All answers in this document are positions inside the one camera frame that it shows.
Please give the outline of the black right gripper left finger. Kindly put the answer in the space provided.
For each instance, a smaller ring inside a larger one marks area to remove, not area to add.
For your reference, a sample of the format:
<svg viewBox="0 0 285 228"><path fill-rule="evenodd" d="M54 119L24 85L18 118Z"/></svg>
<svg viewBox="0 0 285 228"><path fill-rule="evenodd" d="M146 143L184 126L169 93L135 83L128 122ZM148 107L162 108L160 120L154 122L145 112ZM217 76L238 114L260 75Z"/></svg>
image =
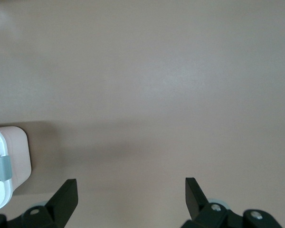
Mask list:
<svg viewBox="0 0 285 228"><path fill-rule="evenodd" d="M68 179L44 206L31 207L12 220L0 214L0 228L64 228L77 205L77 181Z"/></svg>

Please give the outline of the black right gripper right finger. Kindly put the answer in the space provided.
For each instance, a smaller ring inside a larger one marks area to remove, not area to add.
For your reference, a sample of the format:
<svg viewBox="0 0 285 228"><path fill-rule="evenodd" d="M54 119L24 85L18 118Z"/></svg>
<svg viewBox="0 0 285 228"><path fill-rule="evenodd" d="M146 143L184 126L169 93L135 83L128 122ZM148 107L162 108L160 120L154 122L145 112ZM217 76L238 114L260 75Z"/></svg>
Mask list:
<svg viewBox="0 0 285 228"><path fill-rule="evenodd" d="M282 228L265 211L247 209L240 216L219 202L210 202L194 177L185 179L185 200L191 219L181 228Z"/></svg>

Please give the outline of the pink plastic box base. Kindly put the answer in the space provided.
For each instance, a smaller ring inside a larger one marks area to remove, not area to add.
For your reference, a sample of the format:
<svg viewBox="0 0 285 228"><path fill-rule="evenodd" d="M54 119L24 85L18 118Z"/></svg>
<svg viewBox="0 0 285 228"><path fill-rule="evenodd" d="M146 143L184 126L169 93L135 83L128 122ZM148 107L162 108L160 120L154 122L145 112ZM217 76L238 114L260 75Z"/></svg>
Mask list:
<svg viewBox="0 0 285 228"><path fill-rule="evenodd" d="M7 144L12 167L12 186L15 191L31 175L28 137L24 130L16 126L0 127L0 133Z"/></svg>

